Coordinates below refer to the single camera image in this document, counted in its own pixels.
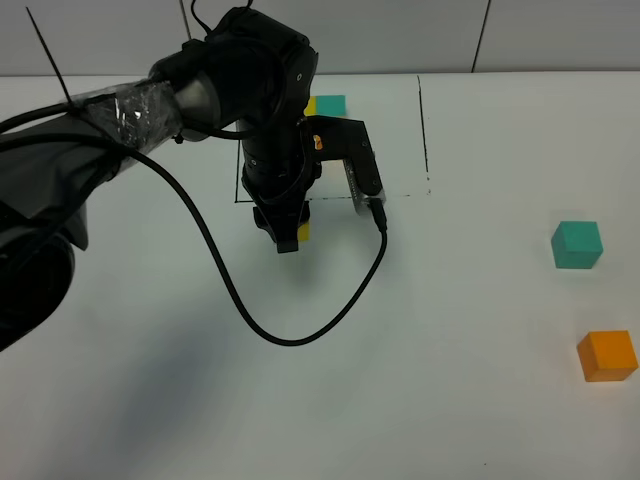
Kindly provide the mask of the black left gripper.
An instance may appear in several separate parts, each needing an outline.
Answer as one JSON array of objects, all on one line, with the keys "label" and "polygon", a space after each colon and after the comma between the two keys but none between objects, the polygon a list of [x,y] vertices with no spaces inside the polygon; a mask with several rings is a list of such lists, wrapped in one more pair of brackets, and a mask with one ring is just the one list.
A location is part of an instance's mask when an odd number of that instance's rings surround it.
[{"label": "black left gripper", "polygon": [[321,177],[321,164],[302,162],[291,165],[276,165],[266,162],[245,162],[241,182],[261,214],[260,228],[268,221],[273,240],[279,254],[296,252],[299,249],[298,234],[310,218],[306,195],[316,180]]}]

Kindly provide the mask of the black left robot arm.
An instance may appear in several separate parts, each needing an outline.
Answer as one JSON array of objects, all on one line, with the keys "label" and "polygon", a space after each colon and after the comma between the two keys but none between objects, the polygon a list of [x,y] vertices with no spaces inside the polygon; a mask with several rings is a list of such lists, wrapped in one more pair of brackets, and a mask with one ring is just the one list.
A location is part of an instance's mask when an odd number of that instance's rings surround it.
[{"label": "black left robot arm", "polygon": [[261,176],[260,201],[296,189],[296,127],[317,53],[297,31],[250,6],[142,80],[68,98],[1,125],[1,344],[48,319],[88,246],[86,202],[168,140],[239,140]]}]

